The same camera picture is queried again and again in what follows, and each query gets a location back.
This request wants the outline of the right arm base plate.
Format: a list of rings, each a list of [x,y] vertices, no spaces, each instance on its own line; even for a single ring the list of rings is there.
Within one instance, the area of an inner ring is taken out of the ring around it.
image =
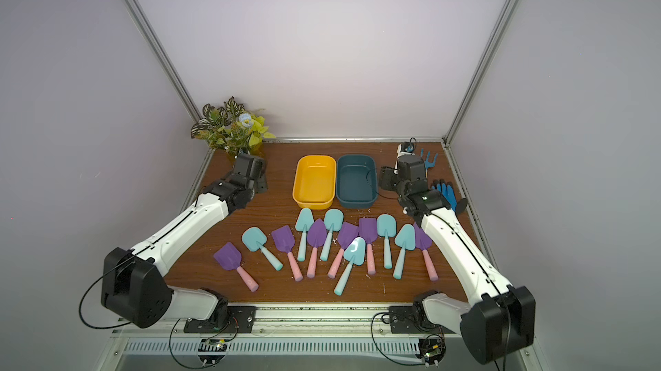
[[[391,327],[391,333],[395,334],[452,333],[449,328],[433,324],[420,305],[389,307],[387,322]]]

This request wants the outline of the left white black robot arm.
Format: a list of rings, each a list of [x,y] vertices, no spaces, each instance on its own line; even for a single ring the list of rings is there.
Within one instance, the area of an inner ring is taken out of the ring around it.
[[[102,306],[142,329],[171,319],[223,328],[227,308],[220,294],[170,287],[165,276],[208,230],[268,189],[266,168],[265,159],[240,155],[227,175],[208,185],[164,228],[129,250],[110,252],[103,262]]]

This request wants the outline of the dark teal storage box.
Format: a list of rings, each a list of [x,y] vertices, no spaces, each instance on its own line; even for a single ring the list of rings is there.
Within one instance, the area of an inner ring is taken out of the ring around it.
[[[375,160],[364,154],[347,154],[337,161],[336,197],[346,209],[369,209],[377,200]]]

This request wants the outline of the teal shovel eleventh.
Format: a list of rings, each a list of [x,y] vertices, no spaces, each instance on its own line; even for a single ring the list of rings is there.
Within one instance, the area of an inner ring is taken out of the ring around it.
[[[413,225],[405,224],[402,226],[395,237],[395,245],[397,245],[400,250],[394,265],[394,273],[392,276],[397,280],[401,280],[405,267],[406,252],[411,252],[416,248],[415,228]]]

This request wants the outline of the yellow plastic storage box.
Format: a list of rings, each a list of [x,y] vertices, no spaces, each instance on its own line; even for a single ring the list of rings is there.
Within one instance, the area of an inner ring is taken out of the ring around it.
[[[328,209],[335,198],[337,162],[327,155],[302,157],[294,176],[293,199],[301,208]]]

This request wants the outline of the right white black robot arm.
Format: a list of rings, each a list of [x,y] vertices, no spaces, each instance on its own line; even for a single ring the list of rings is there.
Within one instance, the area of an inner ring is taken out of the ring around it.
[[[433,324],[462,337],[480,364],[505,361],[532,345],[536,301],[525,287],[514,287],[475,245],[456,209],[440,190],[430,189],[423,159],[401,153],[394,167],[384,166],[380,187],[398,195],[405,214],[430,237],[457,276],[465,301],[444,293],[425,297],[423,311]]]

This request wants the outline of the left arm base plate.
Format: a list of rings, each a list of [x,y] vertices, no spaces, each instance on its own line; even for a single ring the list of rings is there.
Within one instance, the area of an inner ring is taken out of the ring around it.
[[[217,307],[209,319],[190,319],[183,328],[184,333],[251,333],[256,319],[255,306]]]

